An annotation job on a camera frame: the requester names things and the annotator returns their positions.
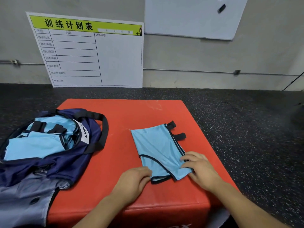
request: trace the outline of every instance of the red box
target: red box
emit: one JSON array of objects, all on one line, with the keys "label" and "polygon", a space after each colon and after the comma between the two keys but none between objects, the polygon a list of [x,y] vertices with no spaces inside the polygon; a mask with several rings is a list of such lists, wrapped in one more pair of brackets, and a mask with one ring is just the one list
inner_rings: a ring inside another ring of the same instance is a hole
[{"label": "red box", "polygon": [[[213,151],[182,101],[67,99],[59,109],[84,108],[104,114],[109,123],[105,148],[93,155],[85,173],[69,190],[55,198],[48,224],[72,227],[109,195],[120,175],[142,166],[130,130],[176,123],[173,134],[184,132],[180,141],[187,151],[203,153],[224,181],[236,185]],[[139,198],[116,216],[112,227],[203,227],[211,211],[222,207],[218,199],[201,189],[189,177],[152,185],[148,183]]]}]

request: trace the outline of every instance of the person's left hand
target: person's left hand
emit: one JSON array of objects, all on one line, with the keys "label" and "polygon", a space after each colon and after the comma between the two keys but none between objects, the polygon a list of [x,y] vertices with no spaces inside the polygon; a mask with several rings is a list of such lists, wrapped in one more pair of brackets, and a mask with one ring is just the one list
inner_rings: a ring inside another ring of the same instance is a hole
[{"label": "person's left hand", "polygon": [[146,166],[129,169],[120,176],[111,195],[120,198],[124,205],[128,205],[141,194],[150,181],[150,176],[152,176],[152,170]]}]

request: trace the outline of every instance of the black cable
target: black cable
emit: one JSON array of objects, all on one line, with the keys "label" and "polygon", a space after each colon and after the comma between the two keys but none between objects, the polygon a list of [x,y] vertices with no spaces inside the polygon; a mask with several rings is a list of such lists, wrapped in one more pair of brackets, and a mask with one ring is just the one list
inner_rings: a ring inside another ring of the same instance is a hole
[{"label": "black cable", "polygon": [[299,77],[301,77],[302,76],[302,74],[304,74],[304,72],[303,73],[301,73],[295,80],[297,80]]}]

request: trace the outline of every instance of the hand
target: hand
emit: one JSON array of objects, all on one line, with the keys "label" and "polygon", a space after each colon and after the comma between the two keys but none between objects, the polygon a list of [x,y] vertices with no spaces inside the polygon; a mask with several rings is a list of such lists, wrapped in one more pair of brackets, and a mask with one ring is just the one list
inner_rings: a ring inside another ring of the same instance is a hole
[{"label": "hand", "polygon": [[189,160],[181,168],[194,169],[195,173],[189,173],[189,176],[203,189],[212,192],[216,185],[223,181],[205,155],[189,151],[181,160]]},{"label": "hand", "polygon": [[129,169],[120,176],[111,195],[120,198],[126,206],[137,199],[150,181],[150,176],[152,176],[152,170],[146,166]]}]

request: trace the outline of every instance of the black speckled floor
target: black speckled floor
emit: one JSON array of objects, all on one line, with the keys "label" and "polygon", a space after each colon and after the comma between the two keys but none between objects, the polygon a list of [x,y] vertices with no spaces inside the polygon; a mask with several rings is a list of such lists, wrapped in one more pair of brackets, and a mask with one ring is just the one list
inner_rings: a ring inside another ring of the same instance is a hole
[{"label": "black speckled floor", "polygon": [[183,100],[241,192],[304,226],[304,92],[0,84],[0,142],[67,98]]}]

